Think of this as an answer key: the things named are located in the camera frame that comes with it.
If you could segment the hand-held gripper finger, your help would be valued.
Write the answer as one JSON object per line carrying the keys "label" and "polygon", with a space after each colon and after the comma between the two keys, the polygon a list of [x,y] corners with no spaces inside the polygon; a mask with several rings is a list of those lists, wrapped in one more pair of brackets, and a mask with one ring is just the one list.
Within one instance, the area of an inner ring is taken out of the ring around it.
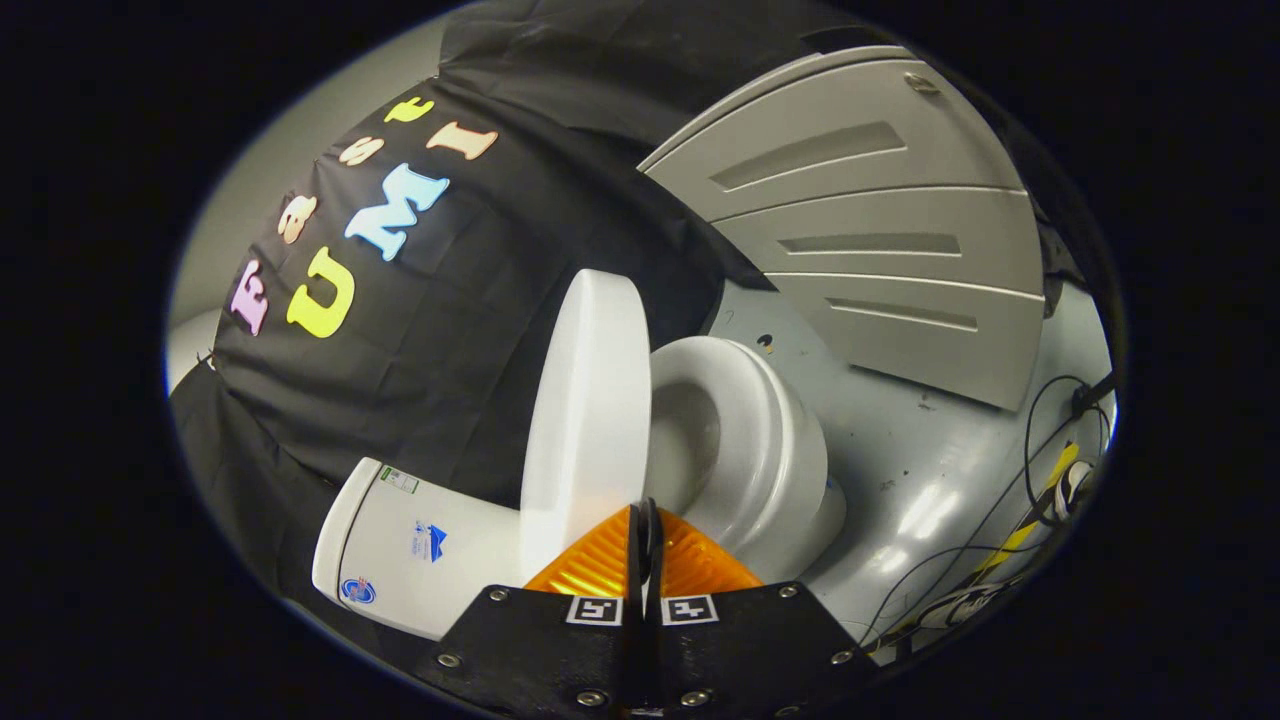
{"label": "hand-held gripper finger", "polygon": [[483,587],[413,675],[481,717],[622,717],[641,588],[630,505],[532,579]]}
{"label": "hand-held gripper finger", "polygon": [[658,717],[817,717],[879,666],[801,582],[767,583],[648,501],[643,707]]}

